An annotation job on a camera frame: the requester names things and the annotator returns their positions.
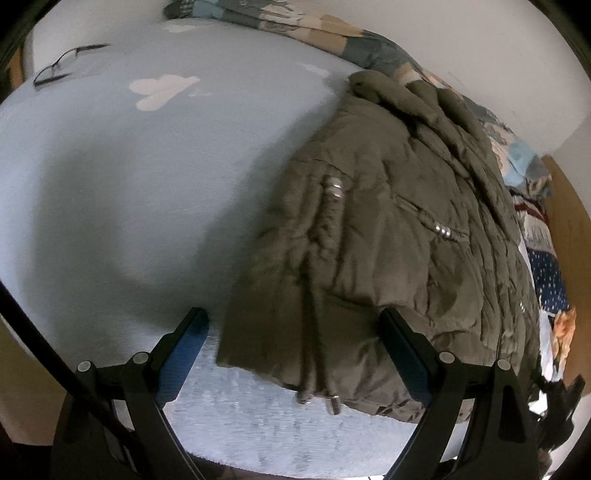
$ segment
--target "blue dotted fabric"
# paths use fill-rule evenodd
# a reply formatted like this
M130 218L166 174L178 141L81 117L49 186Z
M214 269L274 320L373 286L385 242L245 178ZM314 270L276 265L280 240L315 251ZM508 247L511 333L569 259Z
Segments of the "blue dotted fabric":
M564 281L556 257L548 252L527 249L531 271L534 274L535 292L540 307L547 312L557 314L569 309Z

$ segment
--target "white wall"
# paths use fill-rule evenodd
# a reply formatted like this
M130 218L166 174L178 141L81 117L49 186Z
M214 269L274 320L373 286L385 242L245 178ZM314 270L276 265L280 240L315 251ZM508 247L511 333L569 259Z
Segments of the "white wall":
M505 121L539 153L591 111L591 82L528 0L303 0L382 34Z
M553 157L591 215L591 115L556 149Z

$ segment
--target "white cloud print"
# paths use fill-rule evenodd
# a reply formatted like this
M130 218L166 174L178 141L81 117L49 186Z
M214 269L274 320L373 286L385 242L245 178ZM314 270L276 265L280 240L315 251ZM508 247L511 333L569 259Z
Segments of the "white cloud print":
M199 82L197 77L181 77L179 75L162 75L159 79L139 79L129 84L134 93L145 95L135 106L138 110L152 112L164 106L175 95Z

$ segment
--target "jacket pocket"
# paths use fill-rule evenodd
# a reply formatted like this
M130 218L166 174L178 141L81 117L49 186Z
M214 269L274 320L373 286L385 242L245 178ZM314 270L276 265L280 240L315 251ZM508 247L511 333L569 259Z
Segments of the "jacket pocket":
M445 240L452 240L456 242L468 242L469 233L466 230L460 229L456 226L450 226L447 222L438 220L432 213L421 206L415 205L409 200L403 198L398 194L392 195L392 201L403 210L411 212L416 216L417 220L423 224L423 226L432 232L440 235Z

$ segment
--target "eyeglasses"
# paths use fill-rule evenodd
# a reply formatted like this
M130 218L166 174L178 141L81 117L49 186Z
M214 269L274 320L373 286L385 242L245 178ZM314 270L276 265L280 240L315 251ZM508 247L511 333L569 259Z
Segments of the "eyeglasses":
M98 50L99 48L108 47L109 43L98 43L94 45L85 45L82 47L71 48L67 52L64 52L60 58L58 58L54 63L45 67L42 71L37 73L37 76L33 80L33 86L38 89L42 85L45 85L50 82L55 82L56 80L61 80L62 78L71 75L71 73L60 73L56 75L56 71L61 69L64 59L69 58L76 58L80 52L88 51L88 50Z

